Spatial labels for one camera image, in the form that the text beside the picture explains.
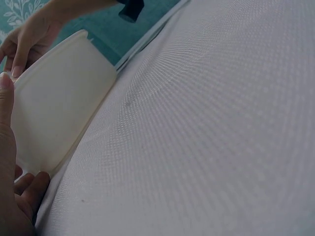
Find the black object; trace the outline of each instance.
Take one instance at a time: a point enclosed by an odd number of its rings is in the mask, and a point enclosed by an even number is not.
[[[128,22],[135,23],[144,8],[143,0],[117,0],[117,2],[125,5],[119,16]]]

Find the white fabric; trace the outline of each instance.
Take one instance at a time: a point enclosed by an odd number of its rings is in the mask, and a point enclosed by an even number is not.
[[[314,0],[192,0],[124,70],[40,234],[313,236],[314,25]]]

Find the plastic tub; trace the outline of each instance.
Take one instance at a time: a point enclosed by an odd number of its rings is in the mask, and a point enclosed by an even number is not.
[[[54,174],[115,82],[116,70],[87,35],[64,40],[15,82],[11,127],[17,164],[28,172]]]

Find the container rim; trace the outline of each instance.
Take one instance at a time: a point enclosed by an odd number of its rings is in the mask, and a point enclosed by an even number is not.
[[[41,67],[45,64],[51,57],[56,54],[59,54],[63,51],[67,45],[77,41],[80,38],[87,38],[88,32],[84,29],[81,29],[71,35],[70,37],[63,40],[61,43],[56,45],[54,48],[45,53],[39,60],[37,60],[33,65],[31,65],[14,83],[14,90],[17,92],[23,88],[23,86],[31,79],[32,74],[36,71],[36,68]]]

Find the wrist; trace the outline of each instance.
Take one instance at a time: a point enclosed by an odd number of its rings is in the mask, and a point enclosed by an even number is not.
[[[50,0],[42,10],[54,22],[67,22],[96,10],[117,4],[116,0]]]
[[[73,19],[70,8],[65,2],[67,1],[50,0],[39,10],[38,14],[45,16],[49,22],[57,22],[63,26]]]

